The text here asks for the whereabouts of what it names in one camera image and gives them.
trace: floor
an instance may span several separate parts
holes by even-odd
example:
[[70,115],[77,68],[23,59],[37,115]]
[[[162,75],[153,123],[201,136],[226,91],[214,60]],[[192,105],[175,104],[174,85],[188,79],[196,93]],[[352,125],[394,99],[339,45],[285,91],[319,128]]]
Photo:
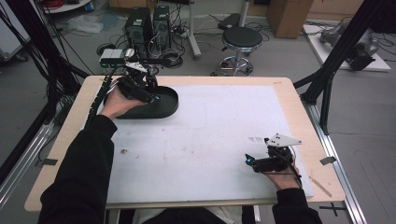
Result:
[[[64,26],[68,19],[83,10],[54,17],[59,26]],[[96,48],[101,44],[117,40],[114,35],[122,35],[121,28],[125,19],[118,14],[108,13],[105,9],[95,10],[91,15],[103,19],[106,15],[106,27],[99,35],[90,35],[72,31],[64,34],[72,48],[95,74],[103,74],[99,65]],[[195,19],[196,27],[201,33],[220,34],[217,23],[209,16]],[[267,26],[266,19],[248,17],[247,22],[258,22]],[[262,30],[268,41],[253,52],[249,59],[254,64],[255,77],[288,77],[293,82],[306,77],[320,68],[315,52],[305,35],[297,39],[274,38],[271,31]],[[197,35],[202,51],[200,60],[192,57],[190,44],[186,41],[186,52],[182,56],[184,63],[177,69],[164,68],[158,76],[209,76],[218,63],[225,57],[233,55],[230,50],[221,51],[223,45],[220,35]],[[396,43],[396,38],[386,35]],[[380,49],[382,59],[396,60],[396,48]],[[91,73],[67,47],[66,53],[72,64]],[[394,125],[396,124],[396,69],[395,62],[387,62],[392,70],[388,72],[353,72],[339,70],[334,78],[332,100],[329,113],[329,132],[337,150],[347,178],[356,194],[367,223],[388,224],[396,219],[396,181],[393,169],[396,151]],[[306,87],[297,90],[303,93]],[[46,101],[46,82],[35,69],[32,60],[22,63],[16,60],[2,64],[0,67],[0,163],[18,144]],[[45,157],[50,146],[43,150]],[[0,210],[1,223],[35,223],[38,214],[28,213],[23,204],[40,171],[31,166],[18,184],[14,193]],[[329,203],[312,203],[323,223],[351,223],[343,203],[335,203],[340,210],[320,209],[331,206]],[[270,206],[261,208],[262,223],[274,223]]]

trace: stool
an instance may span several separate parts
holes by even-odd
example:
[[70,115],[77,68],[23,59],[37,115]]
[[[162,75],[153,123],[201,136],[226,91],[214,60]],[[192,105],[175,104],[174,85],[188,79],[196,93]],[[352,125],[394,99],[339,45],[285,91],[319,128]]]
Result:
[[227,49],[234,49],[235,56],[225,58],[219,64],[219,70],[224,76],[240,72],[248,77],[253,75],[253,64],[242,53],[250,53],[262,45],[262,35],[250,28],[235,26],[224,31],[222,42]]

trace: black jacket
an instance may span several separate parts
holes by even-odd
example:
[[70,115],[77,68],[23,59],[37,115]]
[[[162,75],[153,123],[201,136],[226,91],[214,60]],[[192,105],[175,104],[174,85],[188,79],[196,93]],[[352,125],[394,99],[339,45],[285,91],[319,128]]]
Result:
[[[67,149],[54,183],[41,196],[38,223],[103,224],[108,183],[114,155],[111,137],[117,127],[98,115]],[[273,212],[276,224],[321,223],[318,212],[309,208],[302,189],[277,193]]]

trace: round stool seat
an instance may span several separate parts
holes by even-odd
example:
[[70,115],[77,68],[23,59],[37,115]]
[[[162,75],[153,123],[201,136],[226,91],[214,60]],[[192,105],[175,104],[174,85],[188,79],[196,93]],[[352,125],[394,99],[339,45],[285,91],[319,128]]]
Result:
[[262,44],[262,35],[250,28],[235,26],[224,31],[222,41],[227,48],[249,52]]

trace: hand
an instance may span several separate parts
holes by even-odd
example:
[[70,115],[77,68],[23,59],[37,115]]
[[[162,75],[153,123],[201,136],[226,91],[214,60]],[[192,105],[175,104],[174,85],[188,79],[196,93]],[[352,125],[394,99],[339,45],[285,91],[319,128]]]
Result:
[[[295,162],[293,163],[294,169],[299,173],[298,168],[295,166]],[[268,177],[276,186],[277,190],[282,189],[299,189],[300,186],[297,183],[297,179],[295,178],[293,172],[288,167],[286,170],[279,172],[262,172],[264,175]]]
[[104,115],[110,119],[114,119],[118,116],[125,114],[128,110],[135,106],[145,105],[138,100],[129,100],[120,92],[119,87],[115,87],[114,90],[108,95],[105,106],[100,115]]

